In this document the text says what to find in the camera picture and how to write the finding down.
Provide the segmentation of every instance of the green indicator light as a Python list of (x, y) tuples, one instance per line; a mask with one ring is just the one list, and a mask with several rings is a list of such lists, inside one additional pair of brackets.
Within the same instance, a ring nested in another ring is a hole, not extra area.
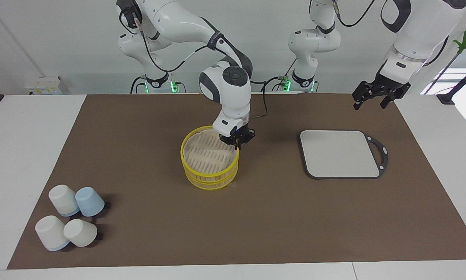
[(176, 93), (179, 91), (176, 83), (174, 83), (173, 81), (171, 81), (171, 89), (172, 89), (172, 93)]
[(290, 91), (290, 86), (291, 86), (291, 81), (290, 80), (286, 80), (284, 85), (283, 85), (283, 91), (285, 92), (288, 92)]

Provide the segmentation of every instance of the blue cup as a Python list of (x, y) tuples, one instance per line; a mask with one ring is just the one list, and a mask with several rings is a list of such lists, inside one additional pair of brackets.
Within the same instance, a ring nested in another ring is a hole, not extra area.
[(84, 187), (76, 193), (76, 201), (82, 216), (92, 217), (105, 207), (105, 201), (92, 187)]

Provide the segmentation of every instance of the white table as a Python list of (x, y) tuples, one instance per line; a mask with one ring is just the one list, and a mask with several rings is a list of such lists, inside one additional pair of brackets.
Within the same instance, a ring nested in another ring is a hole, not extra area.
[[(466, 260), (4, 271), (84, 99), (7, 96), (0, 104), (0, 279), (466, 280)], [(466, 121), (434, 96), (410, 95), (397, 105), (466, 224)]]

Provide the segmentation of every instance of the yellow basket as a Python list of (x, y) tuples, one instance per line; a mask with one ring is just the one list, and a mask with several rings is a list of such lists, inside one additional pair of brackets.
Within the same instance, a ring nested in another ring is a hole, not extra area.
[(217, 172), (214, 174), (196, 172), (188, 165), (188, 163), (186, 163), (183, 151), (185, 149), (185, 144), (188, 141), (188, 139), (190, 139), (193, 135), (197, 133), (211, 129), (213, 129), (212, 126), (202, 126), (201, 128), (197, 128), (194, 131), (190, 132), (188, 135), (186, 135), (185, 139), (183, 140), (183, 143), (181, 144), (181, 163), (183, 164), (183, 167), (185, 169), (185, 175), (193, 186), (196, 186), (197, 188), (202, 190), (222, 189), (225, 186), (228, 186), (228, 184), (234, 180), (236, 173), (238, 172), (238, 159), (240, 157), (240, 150), (236, 150), (236, 155), (233, 162), (228, 167), (226, 167), (225, 170), (222, 170), (221, 172)]

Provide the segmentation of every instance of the cup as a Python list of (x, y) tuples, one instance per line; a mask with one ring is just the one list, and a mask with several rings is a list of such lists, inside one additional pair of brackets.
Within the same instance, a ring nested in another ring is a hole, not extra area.
[(91, 223), (75, 219), (65, 225), (63, 234), (77, 247), (85, 247), (94, 241), (98, 229)]
[(76, 201), (83, 216), (92, 217), (105, 207), (105, 201), (92, 187), (84, 187), (76, 193)]
[(46, 216), (36, 223), (34, 229), (43, 243), (43, 246), (51, 251), (61, 250), (69, 243), (64, 236), (64, 223), (55, 216)]
[(70, 217), (79, 212), (76, 194), (66, 185), (58, 185), (52, 188), (48, 193), (48, 197), (58, 213), (64, 217)]

